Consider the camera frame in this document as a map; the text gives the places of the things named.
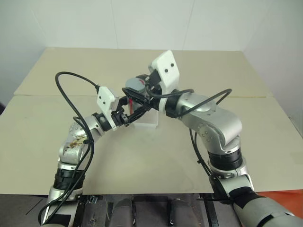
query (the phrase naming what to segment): white backdrop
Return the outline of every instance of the white backdrop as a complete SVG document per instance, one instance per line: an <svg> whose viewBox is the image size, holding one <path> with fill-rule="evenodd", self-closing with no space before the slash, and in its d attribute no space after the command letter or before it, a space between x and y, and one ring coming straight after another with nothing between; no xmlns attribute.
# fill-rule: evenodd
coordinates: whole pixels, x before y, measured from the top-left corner
<svg viewBox="0 0 303 227"><path fill-rule="evenodd" d="M46 46L244 51L298 128L303 0L1 0L0 101Z"/></svg>

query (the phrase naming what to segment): tabletop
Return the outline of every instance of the tabletop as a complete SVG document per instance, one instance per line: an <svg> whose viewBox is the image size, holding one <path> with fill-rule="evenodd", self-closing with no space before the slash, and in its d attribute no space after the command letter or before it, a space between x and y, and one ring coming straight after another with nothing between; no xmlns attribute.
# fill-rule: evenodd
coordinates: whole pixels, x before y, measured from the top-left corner
<svg viewBox="0 0 303 227"><path fill-rule="evenodd" d="M122 95L131 77L149 73L163 51L47 48L0 117L0 193L48 194L58 151L75 115L54 82L59 71L83 75ZM242 121L241 150L256 191L303 188L303 141L242 52L173 51L179 88L211 96L232 88L220 105ZM100 112L95 89L60 78L83 116ZM198 140L204 159L207 151ZM212 192L197 164L188 129L159 114L155 130L108 131L96 143L85 194Z"/></svg>

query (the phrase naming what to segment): beige table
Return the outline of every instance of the beige table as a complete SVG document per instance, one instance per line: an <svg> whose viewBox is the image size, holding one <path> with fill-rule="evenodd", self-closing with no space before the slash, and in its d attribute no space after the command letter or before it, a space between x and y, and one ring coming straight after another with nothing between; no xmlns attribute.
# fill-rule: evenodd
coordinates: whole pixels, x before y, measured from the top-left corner
<svg viewBox="0 0 303 227"><path fill-rule="evenodd" d="M110 55L111 52L120 57L115 55L114 58ZM103 63L87 67L90 62L87 58L104 56L103 53L107 53L112 61L120 63L121 56L126 57L128 63L124 67L113 67L115 74L102 77L104 85L112 84L111 87L118 90L123 83L118 86L115 81L125 81L133 74L142 73L134 70L135 65L138 62L148 64L150 59L146 56L154 58L159 52L62 48L46 50L16 91L18 95L11 100L0 117L0 193L48 194L56 171L58 149L67 136L71 117L74 116L64 99L58 95L53 81L54 73L71 70L98 81L96 75L103 74ZM71 59L80 58L77 54L86 57L82 61L76 60L73 66ZM235 112L242 120L242 152L248 161L255 189L275 191L303 188L302 138L243 55L240 52L174 54L177 61L181 61L178 62L181 65L180 71L189 78L182 79L181 88L193 87L201 94L211 95L214 91L231 87L236 93L234 96L242 96L227 98L222 102L222 107ZM133 64L129 63L130 58L134 58ZM196 59L209 63L191 68ZM212 69L209 65L214 66L214 62L217 67ZM205 70L209 75L215 74L217 78L210 77L205 84L204 77L193 76L194 72L200 73L200 70ZM228 86L218 83L221 80ZM72 96L71 99L84 116L99 112L90 86L85 87L85 83L78 83L74 78L63 79L62 83L69 94L76 95L77 89L79 90L82 96ZM201 144L199 147L202 156L207 158L204 147ZM211 191L206 174L196 163L188 129L178 120L164 115L160 115L159 127L155 131L138 130L130 126L107 132L96 144L95 156L85 180L87 194Z"/></svg>

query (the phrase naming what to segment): white wall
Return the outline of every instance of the white wall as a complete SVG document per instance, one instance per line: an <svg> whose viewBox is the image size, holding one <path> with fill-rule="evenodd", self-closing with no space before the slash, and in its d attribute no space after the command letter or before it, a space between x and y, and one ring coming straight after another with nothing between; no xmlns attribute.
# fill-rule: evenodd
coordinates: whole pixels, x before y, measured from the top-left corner
<svg viewBox="0 0 303 227"><path fill-rule="evenodd" d="M276 44L289 55L296 51L294 44L285 45L283 37L288 33L291 42L297 35L294 32L302 31L301 3L300 0L2 0L0 101L8 103L46 46L240 50L245 51L281 106L293 114L299 110L297 104L284 97L294 97L294 88L302 75L299 59L271 59L268 64L262 59L266 56L267 61L276 56L274 47L267 48L275 43L272 39L279 30L274 17L283 24ZM284 73L268 70L275 63L285 69L292 63L291 76L287 74L292 83L288 86Z"/></svg>
<svg viewBox="0 0 303 227"><path fill-rule="evenodd" d="M303 0L276 0L244 50L303 134Z"/></svg>

